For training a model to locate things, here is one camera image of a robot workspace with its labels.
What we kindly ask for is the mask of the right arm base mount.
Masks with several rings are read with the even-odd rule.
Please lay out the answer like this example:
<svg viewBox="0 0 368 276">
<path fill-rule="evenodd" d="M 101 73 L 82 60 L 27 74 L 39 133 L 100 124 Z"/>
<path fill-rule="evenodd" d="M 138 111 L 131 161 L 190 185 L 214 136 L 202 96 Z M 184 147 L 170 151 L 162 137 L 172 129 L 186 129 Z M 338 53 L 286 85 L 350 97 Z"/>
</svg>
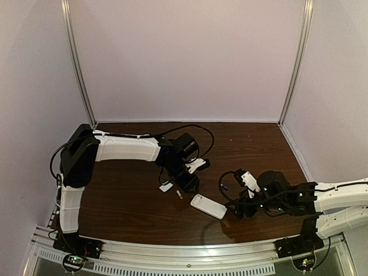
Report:
<svg viewBox="0 0 368 276">
<path fill-rule="evenodd" d="M 279 259 L 291 257 L 292 265 L 303 273 L 317 267 L 316 250 L 324 247 L 324 242 L 316 235 L 299 235 L 276 240 L 274 247 Z"/>
</svg>

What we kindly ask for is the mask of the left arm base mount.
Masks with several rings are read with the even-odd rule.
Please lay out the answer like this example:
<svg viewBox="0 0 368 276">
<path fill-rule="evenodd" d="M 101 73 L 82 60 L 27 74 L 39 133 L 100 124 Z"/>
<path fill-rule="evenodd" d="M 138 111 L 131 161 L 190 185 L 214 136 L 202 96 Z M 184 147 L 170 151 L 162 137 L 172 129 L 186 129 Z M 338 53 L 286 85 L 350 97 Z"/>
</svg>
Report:
<svg viewBox="0 0 368 276">
<path fill-rule="evenodd" d="M 91 261 L 99 259 L 103 242 L 81 237 L 78 234 L 57 234 L 53 248 L 65 253 L 62 267 L 67 273 L 75 274 L 83 270 Z"/>
</svg>

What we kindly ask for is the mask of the white battery cover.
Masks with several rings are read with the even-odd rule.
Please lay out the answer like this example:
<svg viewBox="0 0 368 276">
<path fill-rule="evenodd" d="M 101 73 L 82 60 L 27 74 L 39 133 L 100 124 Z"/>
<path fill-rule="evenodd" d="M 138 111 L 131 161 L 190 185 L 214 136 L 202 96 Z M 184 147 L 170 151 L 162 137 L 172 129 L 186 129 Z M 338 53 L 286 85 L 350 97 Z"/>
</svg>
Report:
<svg viewBox="0 0 368 276">
<path fill-rule="evenodd" d="M 161 184 L 161 186 L 159 187 L 159 189 L 166 193 L 168 192 L 171 188 L 173 187 L 173 184 L 171 182 L 165 182 L 163 184 Z"/>
</svg>

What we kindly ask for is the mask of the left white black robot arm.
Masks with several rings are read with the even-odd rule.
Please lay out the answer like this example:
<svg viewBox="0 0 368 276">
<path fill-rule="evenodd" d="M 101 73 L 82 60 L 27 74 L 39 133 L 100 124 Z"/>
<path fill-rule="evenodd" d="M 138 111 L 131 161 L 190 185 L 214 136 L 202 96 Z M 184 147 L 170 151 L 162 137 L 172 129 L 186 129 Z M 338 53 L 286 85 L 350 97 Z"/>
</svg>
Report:
<svg viewBox="0 0 368 276">
<path fill-rule="evenodd" d="M 78 255 L 83 242 L 78 233 L 82 194 L 92 179 L 96 162 L 106 160 L 142 160 L 165 169 L 172 181 L 185 193 L 196 191 L 202 170 L 208 161 L 189 156 L 199 151 L 196 140 L 188 133 L 177 139 L 159 135 L 122 135 L 93 130 L 81 124 L 69 141 L 62 145 L 60 172 L 56 175 L 60 198 L 60 245 L 70 255 Z"/>
</svg>

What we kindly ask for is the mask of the white remote control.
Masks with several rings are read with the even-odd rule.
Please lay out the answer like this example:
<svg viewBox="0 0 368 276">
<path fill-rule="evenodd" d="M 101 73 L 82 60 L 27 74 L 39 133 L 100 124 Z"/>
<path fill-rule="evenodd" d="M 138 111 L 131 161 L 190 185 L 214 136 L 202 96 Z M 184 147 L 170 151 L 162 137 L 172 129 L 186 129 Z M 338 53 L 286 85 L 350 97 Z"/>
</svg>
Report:
<svg viewBox="0 0 368 276">
<path fill-rule="evenodd" d="M 203 195 L 196 194 L 190 202 L 190 205 L 203 212 L 206 213 L 218 220 L 222 220 L 227 212 L 227 208 L 219 204 L 216 201 L 213 201 Z"/>
</svg>

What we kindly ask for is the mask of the gold AAA battery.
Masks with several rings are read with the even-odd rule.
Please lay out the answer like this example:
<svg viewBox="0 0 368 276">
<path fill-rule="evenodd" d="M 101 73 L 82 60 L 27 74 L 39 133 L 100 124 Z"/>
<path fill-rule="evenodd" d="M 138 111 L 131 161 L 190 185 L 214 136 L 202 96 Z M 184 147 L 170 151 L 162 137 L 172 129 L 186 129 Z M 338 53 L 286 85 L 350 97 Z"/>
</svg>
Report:
<svg viewBox="0 0 368 276">
<path fill-rule="evenodd" d="M 182 200 L 183 199 L 183 195 L 179 190 L 176 190 L 176 194 L 178 195 L 178 197 Z"/>
</svg>

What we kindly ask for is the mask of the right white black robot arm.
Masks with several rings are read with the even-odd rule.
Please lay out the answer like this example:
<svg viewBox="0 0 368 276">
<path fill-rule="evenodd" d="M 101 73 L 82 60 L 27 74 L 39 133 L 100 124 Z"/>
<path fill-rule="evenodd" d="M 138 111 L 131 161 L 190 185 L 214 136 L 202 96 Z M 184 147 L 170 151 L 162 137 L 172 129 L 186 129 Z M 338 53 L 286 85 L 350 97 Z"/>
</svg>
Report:
<svg viewBox="0 0 368 276">
<path fill-rule="evenodd" d="M 294 245 L 298 253 L 306 254 L 323 239 L 367 225 L 367 178 L 292 186 L 280 171 L 265 171 L 255 183 L 236 171 L 235 179 L 245 188 L 239 198 L 226 203 L 236 217 L 252 217 L 260 210 L 305 217 Z"/>
</svg>

